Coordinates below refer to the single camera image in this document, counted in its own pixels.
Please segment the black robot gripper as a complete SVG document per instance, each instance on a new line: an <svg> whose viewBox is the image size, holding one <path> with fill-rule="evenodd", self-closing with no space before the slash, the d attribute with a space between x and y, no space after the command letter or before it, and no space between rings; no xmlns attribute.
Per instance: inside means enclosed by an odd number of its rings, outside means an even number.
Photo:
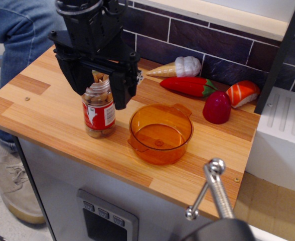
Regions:
<svg viewBox="0 0 295 241"><path fill-rule="evenodd" d="M126 108L138 85L139 54L121 38L127 6L127 1L55 1L66 29L49 34L60 69L78 95L94 82L92 70L79 60L114 69L109 81L117 110Z"/></svg>

